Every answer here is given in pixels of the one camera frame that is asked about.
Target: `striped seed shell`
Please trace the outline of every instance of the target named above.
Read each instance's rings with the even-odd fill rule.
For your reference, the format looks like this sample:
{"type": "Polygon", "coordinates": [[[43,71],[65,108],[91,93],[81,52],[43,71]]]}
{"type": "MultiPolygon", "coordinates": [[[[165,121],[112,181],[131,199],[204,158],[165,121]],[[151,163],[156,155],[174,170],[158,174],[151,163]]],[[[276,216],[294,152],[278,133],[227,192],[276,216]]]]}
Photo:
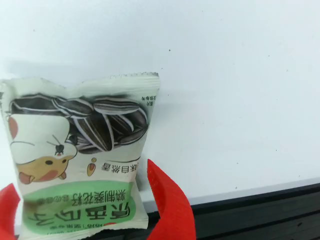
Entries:
{"type": "Polygon", "coordinates": [[[96,148],[95,146],[93,146],[91,144],[78,148],[78,152],[81,154],[101,153],[101,151],[98,148],[96,148]]]}
{"type": "Polygon", "coordinates": [[[69,141],[73,144],[73,145],[77,145],[78,144],[78,137],[77,135],[70,135],[68,137],[69,141]]]}
{"type": "Polygon", "coordinates": [[[11,113],[13,114],[63,116],[63,114],[53,105],[52,98],[41,93],[16,98],[11,101],[10,108],[11,113]]]}
{"type": "Polygon", "coordinates": [[[71,118],[85,118],[94,111],[93,105],[81,98],[64,99],[55,97],[52,99],[52,103],[62,113],[71,118]]]}
{"type": "Polygon", "coordinates": [[[125,98],[99,97],[94,100],[94,110],[105,115],[123,115],[137,111],[139,104],[125,98]]]}
{"type": "Polygon", "coordinates": [[[133,123],[123,115],[109,115],[108,117],[114,134],[127,135],[135,129],[133,123]]]}
{"type": "Polygon", "coordinates": [[[118,143],[120,145],[129,145],[129,144],[133,144],[136,141],[138,141],[139,139],[141,139],[143,137],[143,135],[145,135],[145,133],[147,132],[147,128],[138,128],[135,129],[131,134],[127,135],[127,136],[123,136],[118,140],[118,143]]]}
{"type": "Polygon", "coordinates": [[[68,118],[69,123],[70,123],[70,129],[69,129],[69,136],[75,135],[77,138],[77,143],[78,144],[89,144],[90,142],[79,132],[78,128],[75,125],[75,122],[73,121],[72,118],[68,118]]]}
{"type": "Polygon", "coordinates": [[[148,127],[148,118],[147,114],[142,108],[139,108],[137,111],[124,115],[127,119],[129,119],[134,127],[138,128],[147,128],[148,127]]]}
{"type": "Polygon", "coordinates": [[[86,118],[75,118],[79,132],[95,148],[102,152],[111,151],[114,147],[114,135],[106,115],[94,113],[86,118]]]}

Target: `cartoon cow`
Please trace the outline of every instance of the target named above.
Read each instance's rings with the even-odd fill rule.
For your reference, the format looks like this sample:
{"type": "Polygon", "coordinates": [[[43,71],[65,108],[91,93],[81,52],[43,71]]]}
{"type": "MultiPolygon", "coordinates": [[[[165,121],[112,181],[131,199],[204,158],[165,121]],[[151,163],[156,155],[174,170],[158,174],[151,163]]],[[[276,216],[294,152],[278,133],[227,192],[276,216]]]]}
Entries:
{"type": "Polygon", "coordinates": [[[13,114],[8,119],[10,145],[23,184],[64,180],[77,148],[66,142],[70,124],[62,116],[13,114]]]}

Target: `snack bag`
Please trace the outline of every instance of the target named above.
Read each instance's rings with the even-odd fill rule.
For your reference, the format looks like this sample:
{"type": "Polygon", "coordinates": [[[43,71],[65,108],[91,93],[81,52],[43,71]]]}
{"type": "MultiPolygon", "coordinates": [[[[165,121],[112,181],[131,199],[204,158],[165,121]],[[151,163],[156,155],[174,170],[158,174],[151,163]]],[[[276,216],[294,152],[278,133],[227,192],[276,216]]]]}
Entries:
{"type": "Polygon", "coordinates": [[[20,240],[79,240],[148,226],[135,181],[160,87],[141,73],[65,88],[0,84],[0,106],[23,196],[20,240]]]}

